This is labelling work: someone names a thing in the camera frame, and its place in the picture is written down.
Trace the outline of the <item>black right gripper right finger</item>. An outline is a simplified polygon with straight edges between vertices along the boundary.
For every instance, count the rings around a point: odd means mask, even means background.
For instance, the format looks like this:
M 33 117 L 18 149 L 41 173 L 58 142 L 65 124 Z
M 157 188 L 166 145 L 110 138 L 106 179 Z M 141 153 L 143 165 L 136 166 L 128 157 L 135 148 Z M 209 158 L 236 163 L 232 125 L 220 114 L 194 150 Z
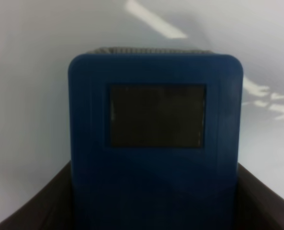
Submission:
M 284 230 L 284 199 L 241 164 L 235 204 L 236 230 Z

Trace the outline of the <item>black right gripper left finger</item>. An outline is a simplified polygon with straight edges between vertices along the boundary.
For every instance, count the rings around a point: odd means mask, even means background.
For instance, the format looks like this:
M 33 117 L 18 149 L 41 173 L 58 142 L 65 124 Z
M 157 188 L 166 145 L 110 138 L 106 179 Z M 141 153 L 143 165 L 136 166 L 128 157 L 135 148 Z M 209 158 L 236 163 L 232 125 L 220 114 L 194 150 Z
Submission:
M 0 223 L 0 230 L 73 230 L 71 164 Z

